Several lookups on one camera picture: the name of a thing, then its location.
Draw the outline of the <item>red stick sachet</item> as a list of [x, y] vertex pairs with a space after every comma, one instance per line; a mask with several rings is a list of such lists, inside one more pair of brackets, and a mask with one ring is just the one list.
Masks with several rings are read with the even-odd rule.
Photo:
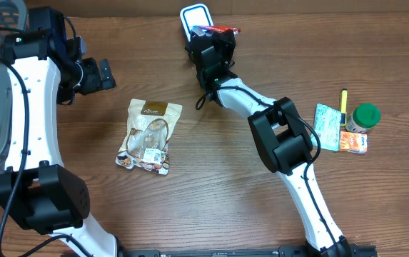
[[205, 26], [205, 25], [200, 25], [198, 27], [200, 29], [202, 29], [202, 30], [205, 30], [205, 31], [218, 32], [218, 33], [223, 33], [225, 31], [232, 31], [234, 34], [239, 34], [241, 32], [240, 29], [237, 29], [235, 27], [229, 27], [229, 26]]

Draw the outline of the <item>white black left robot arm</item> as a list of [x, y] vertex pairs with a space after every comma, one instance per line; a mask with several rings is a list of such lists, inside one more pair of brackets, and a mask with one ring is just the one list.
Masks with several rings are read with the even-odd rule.
[[107, 60], [85, 54], [71, 22], [49, 6], [29, 10], [29, 28], [7, 29], [0, 62], [11, 83], [11, 141], [0, 174], [4, 219], [24, 230], [63, 241], [77, 256], [118, 256], [121, 247], [90, 212], [83, 179], [64, 167], [57, 134], [57, 107], [77, 94], [112, 89]]

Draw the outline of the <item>beige brown snack pouch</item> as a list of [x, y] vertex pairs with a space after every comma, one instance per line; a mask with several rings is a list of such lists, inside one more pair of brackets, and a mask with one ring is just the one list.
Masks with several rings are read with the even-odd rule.
[[131, 99], [126, 137], [115, 162], [129, 170], [166, 176], [169, 172], [169, 141], [181, 116], [182, 105]]

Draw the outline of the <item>teal wet wipes pack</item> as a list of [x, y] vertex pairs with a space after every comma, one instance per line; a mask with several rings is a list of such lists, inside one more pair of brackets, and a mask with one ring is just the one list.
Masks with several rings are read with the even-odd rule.
[[319, 138], [322, 149], [339, 150], [340, 120], [340, 111], [324, 104], [317, 104], [313, 129]]

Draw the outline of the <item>orange tissue pack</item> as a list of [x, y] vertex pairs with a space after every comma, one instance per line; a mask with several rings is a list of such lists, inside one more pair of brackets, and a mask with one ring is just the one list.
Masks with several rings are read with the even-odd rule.
[[339, 151], [350, 153], [366, 153], [368, 136], [364, 133], [340, 132]]

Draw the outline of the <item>green lid white jar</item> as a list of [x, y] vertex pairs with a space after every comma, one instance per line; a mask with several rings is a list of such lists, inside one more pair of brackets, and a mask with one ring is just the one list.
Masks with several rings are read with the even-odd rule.
[[381, 119], [380, 110], [377, 106], [364, 103], [359, 105], [347, 117], [345, 129], [353, 133], [366, 133], [376, 126]]

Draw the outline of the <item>yellow highlighter marker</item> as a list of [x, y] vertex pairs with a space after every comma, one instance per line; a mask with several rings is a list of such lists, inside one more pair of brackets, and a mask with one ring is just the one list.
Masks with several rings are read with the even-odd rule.
[[344, 127], [346, 124], [346, 119], [347, 119], [347, 100], [348, 100], [348, 90], [347, 89], [342, 89], [340, 92], [340, 126]]

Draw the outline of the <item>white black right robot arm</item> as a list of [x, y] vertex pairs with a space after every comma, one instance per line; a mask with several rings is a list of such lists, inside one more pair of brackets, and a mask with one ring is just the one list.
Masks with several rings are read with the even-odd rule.
[[259, 157], [280, 176], [299, 212], [309, 256], [351, 256], [350, 244], [335, 224], [315, 179], [313, 163], [321, 150], [318, 134], [304, 121], [294, 103], [262, 96], [231, 72], [236, 40], [233, 30], [211, 32], [195, 26], [186, 51], [196, 65], [206, 101], [231, 109], [247, 119]]

